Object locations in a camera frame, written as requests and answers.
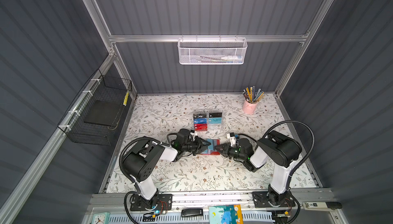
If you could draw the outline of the clear plastic organizer box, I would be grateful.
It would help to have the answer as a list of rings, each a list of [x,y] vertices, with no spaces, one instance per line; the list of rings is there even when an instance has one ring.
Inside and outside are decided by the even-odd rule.
[[[218,131],[224,122],[224,113],[219,109],[194,110],[192,115],[194,130],[198,132]],[[222,124],[209,124],[209,118],[222,117]]]

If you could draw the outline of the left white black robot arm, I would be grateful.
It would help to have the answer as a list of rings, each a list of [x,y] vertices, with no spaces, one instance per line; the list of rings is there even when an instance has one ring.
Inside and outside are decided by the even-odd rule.
[[[167,135],[167,142],[143,136],[127,144],[119,155],[119,168],[144,200],[156,200],[158,189],[151,174],[159,161],[177,162],[187,155],[208,150],[211,143],[194,130],[181,129]]]

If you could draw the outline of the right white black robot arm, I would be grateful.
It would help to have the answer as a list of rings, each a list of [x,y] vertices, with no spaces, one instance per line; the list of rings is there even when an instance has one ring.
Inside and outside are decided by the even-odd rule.
[[[256,172],[268,160],[274,163],[269,190],[276,195],[289,191],[292,170],[302,152],[302,147],[292,138],[277,131],[271,131],[256,140],[246,134],[228,135],[230,142],[215,146],[215,151],[225,158],[240,162],[248,171]]]

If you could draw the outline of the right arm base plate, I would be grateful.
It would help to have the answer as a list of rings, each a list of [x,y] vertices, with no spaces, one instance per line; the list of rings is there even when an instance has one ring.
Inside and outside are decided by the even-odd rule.
[[[252,192],[253,202],[256,208],[278,208],[278,207],[295,207],[294,198],[290,191],[278,194],[274,191],[255,191]]]

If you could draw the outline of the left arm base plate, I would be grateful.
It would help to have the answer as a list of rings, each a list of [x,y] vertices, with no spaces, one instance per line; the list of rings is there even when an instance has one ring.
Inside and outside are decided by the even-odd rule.
[[[173,195],[172,194],[156,194],[150,200],[146,200],[138,194],[133,194],[129,200],[131,211],[148,211],[148,210],[163,210],[168,211],[172,209]]]

